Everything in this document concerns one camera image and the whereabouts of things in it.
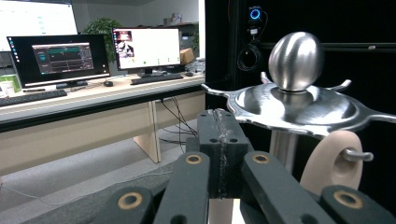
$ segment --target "potted plant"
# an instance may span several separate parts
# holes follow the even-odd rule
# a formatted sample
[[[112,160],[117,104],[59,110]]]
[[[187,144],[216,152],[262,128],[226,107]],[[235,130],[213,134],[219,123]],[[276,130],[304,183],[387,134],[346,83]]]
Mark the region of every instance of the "potted plant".
[[[199,24],[194,24],[194,32],[192,35],[193,35],[193,39],[191,41],[192,49],[196,50],[199,48]]]
[[[113,37],[111,34],[111,28],[113,27],[121,27],[121,24],[110,18],[100,18],[96,21],[91,21],[82,31],[84,35],[104,35],[107,58],[111,63],[116,61],[116,53],[113,48]]]

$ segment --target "wooden desk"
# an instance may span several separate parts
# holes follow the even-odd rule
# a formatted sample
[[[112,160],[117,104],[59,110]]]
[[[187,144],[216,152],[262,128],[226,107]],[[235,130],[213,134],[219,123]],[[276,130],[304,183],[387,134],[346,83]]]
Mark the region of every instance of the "wooden desk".
[[[178,120],[158,100],[177,114],[174,102],[166,100],[175,96],[184,118],[196,119],[205,109],[205,77],[136,86],[131,78],[111,79],[114,87],[0,107],[0,176],[131,137],[154,162],[161,161],[157,130]]]

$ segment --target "black monitor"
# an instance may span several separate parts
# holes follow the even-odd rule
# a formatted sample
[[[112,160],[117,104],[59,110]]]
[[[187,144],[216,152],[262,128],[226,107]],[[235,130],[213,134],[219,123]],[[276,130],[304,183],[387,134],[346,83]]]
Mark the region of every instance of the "black monitor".
[[[110,77],[102,35],[8,36],[11,55],[23,88],[87,85]]]
[[[137,68],[139,76],[149,77],[161,75],[165,66],[180,64],[178,29],[115,27],[112,32],[119,70]]]
[[[71,0],[0,1],[0,51],[11,51],[7,36],[76,35]]]

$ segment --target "black backdrop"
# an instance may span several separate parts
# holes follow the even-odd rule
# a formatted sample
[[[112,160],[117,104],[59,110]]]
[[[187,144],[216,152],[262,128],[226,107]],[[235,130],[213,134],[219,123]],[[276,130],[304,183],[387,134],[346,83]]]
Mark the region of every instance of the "black backdrop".
[[[259,73],[240,71],[236,55],[250,41],[248,7],[261,6],[268,23],[261,38],[263,71],[268,73],[268,57],[281,37],[293,32],[315,35],[325,48],[325,65],[314,83],[332,87],[351,79],[343,93],[364,105],[396,114],[396,9],[395,1],[314,1],[314,0],[217,0],[205,1],[206,82],[218,90],[238,90],[260,84]],[[368,46],[376,45],[376,50]],[[225,108],[226,101],[207,96],[207,108]],[[268,150],[270,131],[242,125],[255,149]],[[357,132],[364,151],[375,154],[365,162],[359,190],[396,214],[396,124],[374,121]],[[294,176],[299,179],[317,139],[299,139]]]

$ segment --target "chrome ball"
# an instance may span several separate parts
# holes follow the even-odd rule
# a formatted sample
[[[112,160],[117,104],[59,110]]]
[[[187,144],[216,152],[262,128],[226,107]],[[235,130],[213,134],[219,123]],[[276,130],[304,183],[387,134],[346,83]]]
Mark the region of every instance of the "chrome ball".
[[[303,91],[320,76],[324,51],[319,40],[309,33],[297,32],[280,39],[268,62],[270,76],[283,91]]]

